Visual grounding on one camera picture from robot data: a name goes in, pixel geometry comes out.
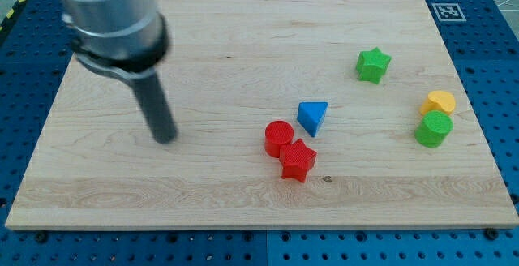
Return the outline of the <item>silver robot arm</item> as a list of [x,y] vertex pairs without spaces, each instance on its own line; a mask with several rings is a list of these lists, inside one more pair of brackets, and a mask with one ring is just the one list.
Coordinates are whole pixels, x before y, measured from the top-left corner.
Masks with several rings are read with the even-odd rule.
[[169,49],[165,17],[155,0],[61,0],[63,22],[74,30],[71,48],[91,72],[133,91],[152,136],[167,144],[177,128],[156,64]]

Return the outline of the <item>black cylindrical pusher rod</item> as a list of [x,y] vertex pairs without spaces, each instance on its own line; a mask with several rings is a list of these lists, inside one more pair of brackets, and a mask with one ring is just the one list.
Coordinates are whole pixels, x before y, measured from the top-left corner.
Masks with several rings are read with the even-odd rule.
[[132,80],[131,89],[154,140],[159,144],[173,141],[178,130],[157,73],[138,74]]

